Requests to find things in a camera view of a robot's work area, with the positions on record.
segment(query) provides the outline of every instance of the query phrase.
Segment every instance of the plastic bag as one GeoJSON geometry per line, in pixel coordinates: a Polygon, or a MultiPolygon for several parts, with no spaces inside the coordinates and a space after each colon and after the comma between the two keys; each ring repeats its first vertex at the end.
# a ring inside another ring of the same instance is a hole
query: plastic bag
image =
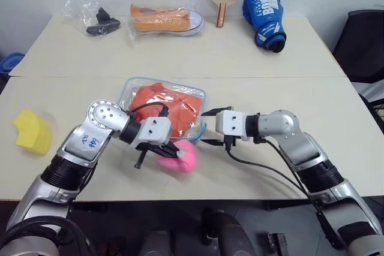
{"type": "Polygon", "coordinates": [[[101,0],[68,0],[61,15],[80,32],[92,36],[107,35],[121,24],[101,0]]]}
{"type": "Polygon", "coordinates": [[[139,7],[131,5],[128,33],[132,40],[138,35],[174,34],[190,36],[200,32],[204,20],[200,13],[184,7],[139,7]]]}
{"type": "MultiPolygon", "coordinates": [[[[205,130],[201,114],[206,105],[205,91],[165,80],[143,77],[126,81],[119,105],[132,111],[142,104],[163,102],[169,108],[168,118],[172,123],[172,140],[188,139],[196,142],[205,130]]],[[[137,113],[137,121],[158,116],[161,106],[147,106],[137,113]]]]}

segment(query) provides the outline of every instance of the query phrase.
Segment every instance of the paddle handle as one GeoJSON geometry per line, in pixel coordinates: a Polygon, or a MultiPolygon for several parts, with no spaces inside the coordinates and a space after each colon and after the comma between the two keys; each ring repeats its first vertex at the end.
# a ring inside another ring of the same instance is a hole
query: paddle handle
{"type": "Polygon", "coordinates": [[[216,27],[220,28],[220,27],[224,26],[224,18],[226,16],[226,8],[227,8],[227,4],[225,2],[219,3],[217,20],[216,20],[216,27]]]}

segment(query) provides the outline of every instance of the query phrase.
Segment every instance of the robotic arm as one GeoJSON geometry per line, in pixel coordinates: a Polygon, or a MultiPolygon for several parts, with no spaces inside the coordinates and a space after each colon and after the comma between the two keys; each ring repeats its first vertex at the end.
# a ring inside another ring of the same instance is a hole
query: robotic arm
{"type": "MultiPolygon", "coordinates": [[[[177,158],[179,149],[169,141],[172,127],[167,113],[168,109],[164,106],[160,114],[165,117],[150,117],[137,122],[134,113],[127,114],[111,101],[98,100],[92,103],[84,123],[70,132],[50,165],[36,177],[11,215],[6,237],[0,244],[0,255],[58,255],[56,245],[50,239],[39,237],[40,234],[36,232],[26,236],[25,231],[17,233],[14,227],[36,217],[44,221],[44,217],[48,216],[54,222],[57,218],[51,216],[66,218],[69,204],[88,184],[111,137],[119,138],[142,151],[135,168],[140,168],[149,150],[177,158]]],[[[57,225],[51,225],[50,228],[56,233],[60,231],[57,225]]]]}
{"type": "Polygon", "coordinates": [[[277,110],[270,115],[249,115],[223,110],[216,114],[216,131],[224,135],[226,149],[230,149],[235,138],[253,138],[255,144],[262,143],[267,136],[274,138],[285,160],[308,189],[308,198],[316,207],[333,247],[347,249],[350,256],[384,253],[380,222],[315,139],[300,130],[292,112],[277,110]]]}

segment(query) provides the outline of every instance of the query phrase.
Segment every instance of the yellow sponge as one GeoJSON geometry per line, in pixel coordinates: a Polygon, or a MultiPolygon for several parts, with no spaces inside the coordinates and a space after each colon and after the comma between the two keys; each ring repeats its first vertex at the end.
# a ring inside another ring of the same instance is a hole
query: yellow sponge
{"type": "Polygon", "coordinates": [[[15,118],[13,124],[19,130],[16,145],[45,155],[52,141],[52,132],[49,124],[30,110],[24,109],[15,118]]]}

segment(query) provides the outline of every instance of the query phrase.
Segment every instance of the pink sponge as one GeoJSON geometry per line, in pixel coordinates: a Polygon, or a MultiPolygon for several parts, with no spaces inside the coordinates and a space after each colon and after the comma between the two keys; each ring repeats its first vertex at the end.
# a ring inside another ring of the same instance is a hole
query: pink sponge
{"type": "Polygon", "coordinates": [[[179,140],[174,144],[180,149],[180,151],[177,152],[178,158],[159,156],[158,163],[163,167],[181,172],[191,172],[195,170],[197,154],[193,144],[188,140],[179,140]]]}

